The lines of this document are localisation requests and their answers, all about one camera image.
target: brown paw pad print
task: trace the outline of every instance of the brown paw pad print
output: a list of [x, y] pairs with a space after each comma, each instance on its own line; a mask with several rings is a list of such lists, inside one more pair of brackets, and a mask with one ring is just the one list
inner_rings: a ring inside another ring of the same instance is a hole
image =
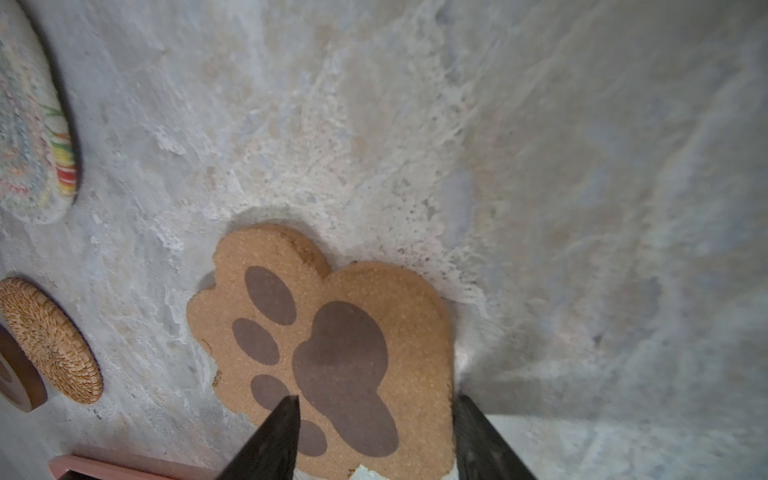
[[304, 235], [272, 224], [224, 237], [216, 285], [187, 305], [220, 370], [214, 389], [259, 425], [301, 398], [297, 466], [347, 478], [441, 478], [453, 464], [451, 328], [415, 273], [378, 262], [335, 273]]

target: pink plastic object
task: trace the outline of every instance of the pink plastic object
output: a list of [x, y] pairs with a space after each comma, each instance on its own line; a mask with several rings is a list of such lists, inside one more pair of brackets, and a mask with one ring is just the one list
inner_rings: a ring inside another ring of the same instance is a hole
[[172, 480], [151, 473], [137, 472], [130, 468], [118, 467], [104, 462], [74, 455], [62, 455], [48, 462], [53, 478], [58, 480], [67, 470], [74, 470], [99, 480]]

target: gray marble surface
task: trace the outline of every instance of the gray marble surface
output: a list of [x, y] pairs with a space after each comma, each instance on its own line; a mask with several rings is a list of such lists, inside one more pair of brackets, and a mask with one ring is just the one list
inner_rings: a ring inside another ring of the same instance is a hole
[[24, 3], [83, 175], [60, 223], [0, 214], [0, 267], [66, 309], [105, 391], [0, 402], [20, 478], [226, 463], [254, 427], [184, 309], [264, 220], [430, 280], [459, 384], [541, 480], [764, 478], [767, 3]]

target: paw-shaped cork trivet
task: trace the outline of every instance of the paw-shaped cork trivet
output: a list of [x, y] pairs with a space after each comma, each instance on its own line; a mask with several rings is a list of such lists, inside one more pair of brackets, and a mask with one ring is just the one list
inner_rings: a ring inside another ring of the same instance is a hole
[[297, 467], [347, 478], [441, 478], [454, 459], [451, 326], [417, 274], [378, 262], [331, 272], [296, 230], [264, 224], [224, 237], [216, 285], [187, 305], [216, 360], [214, 390], [256, 424], [301, 398]]

